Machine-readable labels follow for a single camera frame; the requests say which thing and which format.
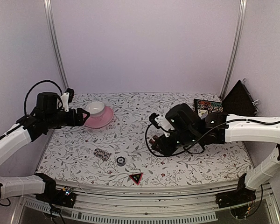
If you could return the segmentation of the blue beige card deck box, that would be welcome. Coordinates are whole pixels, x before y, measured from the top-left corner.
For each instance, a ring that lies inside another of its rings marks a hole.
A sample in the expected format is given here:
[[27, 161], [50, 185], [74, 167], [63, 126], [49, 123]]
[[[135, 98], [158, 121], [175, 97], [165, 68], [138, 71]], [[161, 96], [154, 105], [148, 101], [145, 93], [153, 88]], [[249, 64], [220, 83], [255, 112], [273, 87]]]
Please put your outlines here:
[[199, 116], [201, 119], [206, 118], [206, 116], [209, 114], [209, 112], [208, 112], [207, 110], [198, 109], [197, 112], [198, 112], [198, 116]]

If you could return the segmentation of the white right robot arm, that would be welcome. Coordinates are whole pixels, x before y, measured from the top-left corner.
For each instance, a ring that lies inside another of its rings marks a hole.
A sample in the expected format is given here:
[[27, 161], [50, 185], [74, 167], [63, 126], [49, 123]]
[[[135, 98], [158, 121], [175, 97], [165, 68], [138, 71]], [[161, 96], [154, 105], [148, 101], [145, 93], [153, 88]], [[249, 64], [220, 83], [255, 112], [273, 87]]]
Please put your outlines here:
[[276, 147], [260, 165], [239, 178], [237, 189], [232, 193], [235, 203], [242, 203], [280, 172], [280, 116], [254, 118], [212, 112], [202, 119], [183, 103], [166, 115], [151, 114], [149, 121], [151, 126], [163, 131], [160, 137], [145, 140], [148, 150], [156, 157], [177, 156], [177, 149], [182, 147], [187, 152], [196, 144], [205, 147], [236, 141], [275, 143]]

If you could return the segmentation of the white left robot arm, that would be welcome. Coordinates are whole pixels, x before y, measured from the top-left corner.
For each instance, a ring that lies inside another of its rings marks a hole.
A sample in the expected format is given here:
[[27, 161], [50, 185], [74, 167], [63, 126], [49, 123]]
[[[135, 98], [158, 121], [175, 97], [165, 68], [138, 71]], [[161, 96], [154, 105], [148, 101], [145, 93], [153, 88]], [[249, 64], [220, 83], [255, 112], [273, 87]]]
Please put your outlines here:
[[[73, 95], [72, 89], [67, 89], [62, 95], [39, 93], [32, 112], [21, 117], [0, 136], [0, 166], [19, 149], [46, 135], [51, 129], [83, 126], [90, 113], [82, 108], [69, 108]], [[61, 193], [56, 189], [56, 181], [43, 173], [25, 177], [0, 176], [0, 201], [29, 194], [35, 194], [47, 203], [55, 203]]]

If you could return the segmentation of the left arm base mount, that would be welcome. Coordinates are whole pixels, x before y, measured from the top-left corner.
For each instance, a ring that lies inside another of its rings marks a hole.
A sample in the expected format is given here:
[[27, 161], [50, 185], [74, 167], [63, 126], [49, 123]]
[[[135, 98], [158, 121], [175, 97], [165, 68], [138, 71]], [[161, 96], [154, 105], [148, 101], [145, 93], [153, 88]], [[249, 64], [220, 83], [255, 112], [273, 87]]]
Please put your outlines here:
[[36, 173], [45, 183], [45, 189], [42, 194], [36, 194], [35, 198], [39, 201], [46, 202], [51, 205], [59, 205], [67, 208], [73, 208], [77, 195], [73, 192], [73, 188], [65, 186], [62, 189], [56, 188], [56, 181], [51, 177]]

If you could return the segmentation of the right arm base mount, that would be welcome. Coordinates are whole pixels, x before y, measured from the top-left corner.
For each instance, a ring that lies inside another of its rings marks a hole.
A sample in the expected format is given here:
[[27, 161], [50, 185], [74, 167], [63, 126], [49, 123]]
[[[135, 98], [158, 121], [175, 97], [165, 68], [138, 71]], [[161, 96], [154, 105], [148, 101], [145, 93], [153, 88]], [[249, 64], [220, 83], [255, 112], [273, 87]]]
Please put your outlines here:
[[216, 194], [216, 204], [219, 208], [235, 206], [256, 199], [256, 190], [250, 190], [245, 185], [246, 173], [240, 176], [235, 190]]

